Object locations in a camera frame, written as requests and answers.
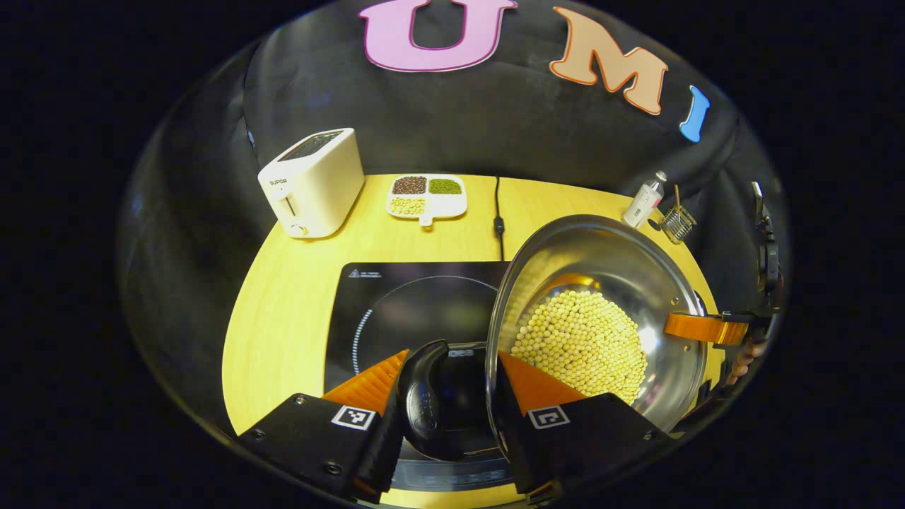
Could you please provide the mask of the pile of yellow soybeans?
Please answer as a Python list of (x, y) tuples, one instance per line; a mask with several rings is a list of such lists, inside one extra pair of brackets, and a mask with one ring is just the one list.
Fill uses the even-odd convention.
[(518, 320), (504, 348), (585, 396), (613, 393), (631, 404), (642, 391), (647, 351), (638, 325), (601, 292), (556, 291)]

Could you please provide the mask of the white divided plate of beans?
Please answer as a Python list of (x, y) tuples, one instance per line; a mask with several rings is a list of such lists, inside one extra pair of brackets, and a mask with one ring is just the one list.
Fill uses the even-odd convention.
[(385, 209), (389, 215), (416, 220), (430, 228), (437, 219), (465, 214), (468, 197), (465, 181), (459, 176), (407, 174), (397, 176), (389, 186)]

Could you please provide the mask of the black induction cooktop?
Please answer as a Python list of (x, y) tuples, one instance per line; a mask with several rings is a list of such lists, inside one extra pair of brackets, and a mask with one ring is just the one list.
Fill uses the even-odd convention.
[[(333, 390), (379, 361), (403, 350), (416, 350), (436, 339), (449, 344), (483, 342), (498, 286), (507, 263), (349, 263), (340, 271), (332, 307), (323, 387)], [(504, 486), (510, 465), (491, 437), (484, 403), (484, 361), (468, 353), (457, 360), (466, 375), (477, 377), (477, 390), (443, 393), (444, 409), (463, 410), (450, 432), (455, 444), (473, 457), (459, 462), (431, 460), (404, 443), (392, 486), (426, 492), (472, 491)]]

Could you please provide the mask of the stainless steel pot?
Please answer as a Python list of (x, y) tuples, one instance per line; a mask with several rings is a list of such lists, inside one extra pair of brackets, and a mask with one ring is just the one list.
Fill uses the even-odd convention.
[(568, 216), (531, 235), (508, 264), (485, 341), (449, 344), (436, 339), (407, 349), (416, 365), (404, 375), (399, 391), (408, 412), (404, 435), (418, 453), (444, 462), (473, 457), (450, 434), (465, 411), (444, 409), (442, 403), (443, 393), (477, 390), (475, 375), (457, 380), (465, 362), (456, 355), (468, 353), (484, 361), (484, 403), (472, 404), (472, 411), (485, 413), (502, 454), (494, 432), (497, 353), (514, 344), (512, 335), (527, 310), (562, 290), (601, 292), (637, 323), (648, 366), (631, 408), (666, 433), (685, 418), (699, 401), (708, 354), (704, 345), (668, 335), (663, 327), (671, 312), (702, 315), (705, 308), (695, 288), (681, 267), (646, 236), (601, 216)]

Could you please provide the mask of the small glass jar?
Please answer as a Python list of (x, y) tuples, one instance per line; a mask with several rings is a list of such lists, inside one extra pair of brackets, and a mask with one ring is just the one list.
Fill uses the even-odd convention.
[(681, 190), (675, 185), (675, 205), (660, 220), (659, 228), (673, 245), (681, 245), (691, 234), (697, 220), (682, 205)]

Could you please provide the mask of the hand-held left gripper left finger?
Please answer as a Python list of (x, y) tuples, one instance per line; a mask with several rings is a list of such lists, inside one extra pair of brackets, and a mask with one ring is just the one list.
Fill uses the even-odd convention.
[(403, 443), (398, 380), (409, 351), (321, 397), (295, 393), (237, 438), (253, 457), (331, 496), (379, 503)]

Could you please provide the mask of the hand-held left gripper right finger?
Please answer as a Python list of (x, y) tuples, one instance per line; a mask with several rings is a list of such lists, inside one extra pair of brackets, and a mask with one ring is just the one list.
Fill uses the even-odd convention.
[(530, 505), (621, 481), (672, 447), (666, 432), (614, 394), (586, 396), (503, 351), (494, 366), (494, 432)]

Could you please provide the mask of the small white bottle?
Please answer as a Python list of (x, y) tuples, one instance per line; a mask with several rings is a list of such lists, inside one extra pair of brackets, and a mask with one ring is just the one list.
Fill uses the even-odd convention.
[(663, 171), (657, 171), (654, 178), (644, 181), (630, 205), (621, 215), (621, 222), (630, 228), (639, 229), (650, 218), (653, 210), (665, 196), (667, 182), (668, 176)]

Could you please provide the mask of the white toaster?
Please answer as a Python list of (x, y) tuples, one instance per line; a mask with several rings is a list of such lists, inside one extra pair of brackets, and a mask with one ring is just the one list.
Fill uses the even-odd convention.
[(311, 134), (272, 159), (257, 178), (286, 235), (333, 235), (364, 187), (355, 129)]

